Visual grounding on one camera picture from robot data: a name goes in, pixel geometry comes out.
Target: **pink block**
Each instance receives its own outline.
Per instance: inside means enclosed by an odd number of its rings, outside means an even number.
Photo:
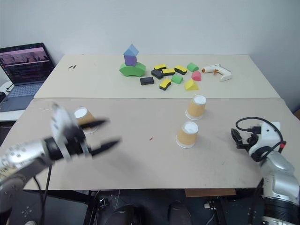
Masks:
[[[201,73],[199,71],[195,71],[192,73],[192,79],[194,81],[201,81]]]

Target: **table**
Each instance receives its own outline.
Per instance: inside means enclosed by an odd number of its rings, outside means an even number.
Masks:
[[[69,110],[85,106],[95,117],[110,119],[87,135],[92,147],[112,137],[121,136],[122,142],[93,160],[81,156],[57,162],[49,189],[256,187],[261,178],[259,166],[245,150],[236,149],[230,134],[236,120],[246,116],[281,122],[287,141],[283,155],[296,166],[295,176],[300,180],[300,122],[279,98],[208,99],[203,118],[196,121],[199,139],[190,149],[175,142],[178,129],[188,120],[185,110],[190,99],[34,99],[12,127],[0,154],[15,143],[50,136],[53,102]],[[43,187],[46,176],[47,171],[38,175]],[[25,187],[36,188],[33,181]]]
[[[231,70],[233,78],[220,82],[220,74],[202,74],[199,90],[185,91],[183,84],[172,83],[167,91],[154,85],[140,85],[139,77],[125,77],[119,72],[122,55],[65,55],[35,98],[191,98],[202,94],[207,98],[279,98],[273,87],[248,55],[142,55],[137,60],[146,66],[144,77],[151,76],[153,66],[165,63],[169,68],[194,62],[199,69],[220,63]],[[191,72],[183,75],[184,82]]]
[[[0,91],[4,92],[6,95],[8,92],[6,91],[6,88],[8,88],[12,84],[11,81],[7,81],[0,87]],[[25,110],[15,110],[15,111],[9,111],[9,112],[0,112],[0,122],[6,122],[6,121],[16,121],[20,118],[20,116],[23,114]]]

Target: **yellow triangular block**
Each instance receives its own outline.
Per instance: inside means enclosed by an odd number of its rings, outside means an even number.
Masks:
[[[193,79],[190,79],[187,82],[185,82],[184,88],[186,90],[199,90],[197,83]]]

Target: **blue triangular block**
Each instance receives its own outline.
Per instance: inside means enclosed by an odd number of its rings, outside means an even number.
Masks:
[[[136,47],[133,44],[131,44],[123,55],[137,56],[138,53],[139,51],[136,49]]]

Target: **white glue gun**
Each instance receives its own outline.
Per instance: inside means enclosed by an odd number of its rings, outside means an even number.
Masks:
[[[220,81],[227,81],[233,76],[229,70],[221,67],[221,64],[215,64],[215,65],[203,67],[202,72],[203,73],[214,72],[214,74],[220,73],[222,75]]]

